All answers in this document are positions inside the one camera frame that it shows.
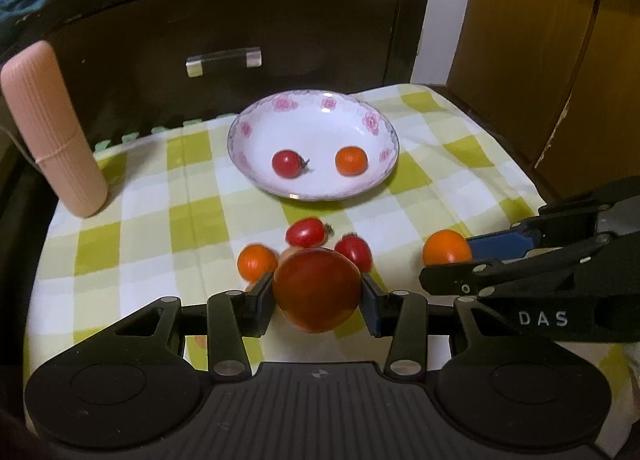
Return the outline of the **pink ribbed cylinder case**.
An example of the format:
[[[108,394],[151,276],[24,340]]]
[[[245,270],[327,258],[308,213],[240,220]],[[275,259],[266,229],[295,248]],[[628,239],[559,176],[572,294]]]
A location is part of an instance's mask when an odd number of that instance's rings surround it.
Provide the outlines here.
[[[1,89],[35,164],[72,214],[99,212],[107,182],[70,100],[55,51],[38,41],[9,59]]]

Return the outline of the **white floral plate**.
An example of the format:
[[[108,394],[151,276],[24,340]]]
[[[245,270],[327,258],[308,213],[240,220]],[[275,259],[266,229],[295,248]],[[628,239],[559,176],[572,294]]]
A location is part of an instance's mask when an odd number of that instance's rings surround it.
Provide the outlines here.
[[[366,154],[356,176],[338,172],[335,157],[346,147]],[[382,184],[399,156],[393,125],[374,107],[337,92],[290,90],[262,98],[231,123],[227,150],[235,167],[256,187],[282,198],[333,201]],[[273,156],[291,150],[306,166],[295,178],[277,174]]]

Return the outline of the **small orange in plate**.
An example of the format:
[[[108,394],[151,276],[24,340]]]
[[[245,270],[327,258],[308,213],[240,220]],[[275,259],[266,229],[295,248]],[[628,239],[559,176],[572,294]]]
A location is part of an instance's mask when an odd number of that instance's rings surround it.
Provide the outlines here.
[[[334,164],[341,175],[358,176],[367,171],[369,161],[362,148],[346,146],[337,151]]]

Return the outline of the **small orange on cloth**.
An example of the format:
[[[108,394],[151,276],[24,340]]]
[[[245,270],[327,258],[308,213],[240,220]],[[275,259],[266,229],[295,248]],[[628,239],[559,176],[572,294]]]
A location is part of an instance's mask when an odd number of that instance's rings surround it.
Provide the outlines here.
[[[274,272],[277,267],[277,254],[259,243],[246,246],[236,260],[240,276],[248,282],[258,281],[267,272]]]

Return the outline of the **brown wooden door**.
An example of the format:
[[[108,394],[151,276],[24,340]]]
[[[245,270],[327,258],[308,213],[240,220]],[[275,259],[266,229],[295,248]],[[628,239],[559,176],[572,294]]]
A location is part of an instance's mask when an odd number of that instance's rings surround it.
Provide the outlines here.
[[[548,197],[639,172],[639,0],[469,0],[447,85]]]

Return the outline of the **large red tomato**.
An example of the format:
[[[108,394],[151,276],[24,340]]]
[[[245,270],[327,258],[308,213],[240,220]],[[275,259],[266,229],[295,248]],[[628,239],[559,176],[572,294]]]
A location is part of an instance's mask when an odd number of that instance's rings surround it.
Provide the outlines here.
[[[274,299],[299,330],[324,333],[344,324],[360,303],[361,274],[342,254],[325,248],[300,250],[272,277]]]

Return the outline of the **dark wooden cabinet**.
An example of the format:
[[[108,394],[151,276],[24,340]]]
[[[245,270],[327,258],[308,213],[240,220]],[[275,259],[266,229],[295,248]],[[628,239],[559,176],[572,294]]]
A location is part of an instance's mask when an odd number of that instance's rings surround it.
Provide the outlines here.
[[[54,0],[14,52],[49,42],[89,142],[239,112],[280,90],[411,79],[428,0]],[[186,58],[259,47],[259,68],[190,79]]]

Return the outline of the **tan longan fruit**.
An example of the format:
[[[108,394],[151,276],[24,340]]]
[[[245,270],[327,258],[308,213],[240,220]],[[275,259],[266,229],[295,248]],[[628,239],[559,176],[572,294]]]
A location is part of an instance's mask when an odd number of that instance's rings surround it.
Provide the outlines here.
[[[301,250],[302,250],[302,248],[300,246],[289,246],[287,249],[285,249],[280,254],[280,256],[278,258],[278,264],[281,265],[284,261],[286,261],[292,255],[296,254],[297,252],[299,252]]]

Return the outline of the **green white checkered tablecloth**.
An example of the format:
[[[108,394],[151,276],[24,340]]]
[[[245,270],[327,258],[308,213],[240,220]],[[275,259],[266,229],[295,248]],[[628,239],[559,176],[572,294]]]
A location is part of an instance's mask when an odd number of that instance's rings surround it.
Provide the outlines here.
[[[639,417],[639,339],[555,341],[509,326],[477,295],[420,285],[430,235],[468,240],[536,216],[534,184],[427,87],[350,97],[399,138],[392,174],[352,198],[300,201],[253,185],[227,150],[249,106],[98,155],[114,197],[85,220],[55,210],[27,319],[26,412],[60,457],[605,459],[620,450]],[[370,335],[359,305],[333,330],[307,333],[277,302],[266,333],[243,339],[252,376],[209,376],[208,299],[250,290],[258,281],[240,276],[241,251],[259,243],[279,258],[288,228],[307,217],[334,231],[314,248],[335,251],[356,234],[383,291],[426,298],[423,380],[384,376],[392,339]]]

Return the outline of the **red oval tomato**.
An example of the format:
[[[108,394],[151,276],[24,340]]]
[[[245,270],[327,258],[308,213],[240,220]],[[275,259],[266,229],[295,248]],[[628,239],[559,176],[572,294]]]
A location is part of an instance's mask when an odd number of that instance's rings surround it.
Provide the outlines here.
[[[317,217],[307,217],[295,222],[285,233],[285,241],[289,246],[307,249],[323,246],[334,234],[330,224]]]

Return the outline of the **small red cherry tomato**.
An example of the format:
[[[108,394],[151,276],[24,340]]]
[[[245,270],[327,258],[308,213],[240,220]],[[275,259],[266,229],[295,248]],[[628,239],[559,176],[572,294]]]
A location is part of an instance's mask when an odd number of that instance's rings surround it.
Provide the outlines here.
[[[276,152],[271,159],[273,171],[282,178],[292,180],[306,172],[309,160],[291,149]]]

